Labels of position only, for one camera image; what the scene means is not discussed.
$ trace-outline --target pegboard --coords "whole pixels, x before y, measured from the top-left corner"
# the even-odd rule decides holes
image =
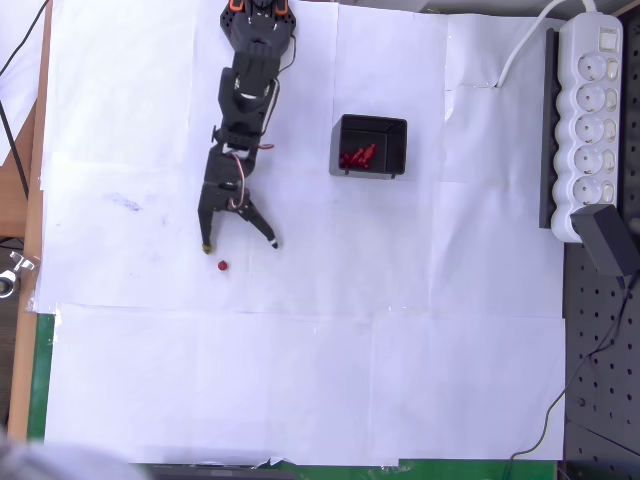
[[[565,451],[566,473],[569,478],[581,480],[640,479],[640,465],[637,455],[595,433],[569,422],[565,428],[565,441],[567,445],[571,445],[571,448],[566,448]]]
[[[640,218],[640,10],[624,25],[618,206]],[[601,276],[582,245],[565,246],[566,377],[616,320],[624,291]],[[640,480],[640,282],[607,350],[587,360],[567,390],[565,458],[573,478]]]
[[[614,277],[596,272],[582,245],[567,245],[565,270],[569,379],[616,321],[625,292]],[[640,283],[631,295],[614,344],[582,365],[565,401],[567,420],[640,452]]]

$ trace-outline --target metal clamp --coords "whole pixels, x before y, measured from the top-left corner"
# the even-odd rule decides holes
[[[6,270],[0,274],[0,298],[10,297],[15,288],[17,274],[21,268],[33,270],[36,266],[30,260],[27,260],[18,252],[11,252],[11,258],[16,262],[13,270]]]

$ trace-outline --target white cable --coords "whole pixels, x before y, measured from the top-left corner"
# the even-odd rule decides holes
[[[520,40],[520,43],[516,45],[516,48],[514,48],[513,52],[511,52],[511,55],[509,55],[509,58],[507,59],[507,63],[505,63],[504,68],[502,69],[502,73],[500,74],[500,78],[498,79],[498,83],[496,84],[497,88],[502,87],[502,84],[504,83],[505,78],[507,78],[507,73],[509,73],[509,69],[511,68],[511,64],[513,63],[513,60],[515,60],[518,53],[520,53],[520,50],[522,49],[524,44],[527,43],[527,40],[529,40],[529,37],[533,35],[533,32],[535,32],[536,28],[538,28],[540,23],[542,23],[542,20],[544,20],[544,18],[549,14],[549,12],[553,8],[555,8],[557,5],[561,4],[564,1],[565,0],[553,0],[549,5],[547,5],[544,8],[544,10],[542,10],[542,12],[540,12],[540,15],[538,15],[538,18],[536,19],[536,21],[533,22],[533,25],[531,25],[531,28],[529,29],[529,31],[526,33],[524,37],[522,37],[522,40]],[[596,4],[594,0],[582,0],[582,3],[584,4],[584,8],[586,9],[587,12],[597,12]]]

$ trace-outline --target wooden table edge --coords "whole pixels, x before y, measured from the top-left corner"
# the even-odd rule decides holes
[[[24,254],[38,263],[42,258],[42,191],[40,171],[44,144],[44,119],[47,103],[47,79],[49,72],[49,46],[51,40],[51,14],[53,0],[49,2],[45,14],[42,39],[42,58],[36,118],[33,137],[31,172],[29,175],[29,201],[24,238]],[[31,400],[31,380],[33,375],[33,354],[36,337],[37,315],[26,311],[38,278],[38,269],[22,275],[18,321],[16,326],[16,346],[13,357],[13,378],[11,380],[11,406],[9,410],[8,434],[14,440],[25,440],[29,423]]]

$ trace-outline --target power socket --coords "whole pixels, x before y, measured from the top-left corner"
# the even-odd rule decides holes
[[[581,243],[571,214],[586,205],[617,204],[622,24],[612,16],[581,13],[560,29],[556,106],[559,150],[553,186],[557,209],[551,230]]]

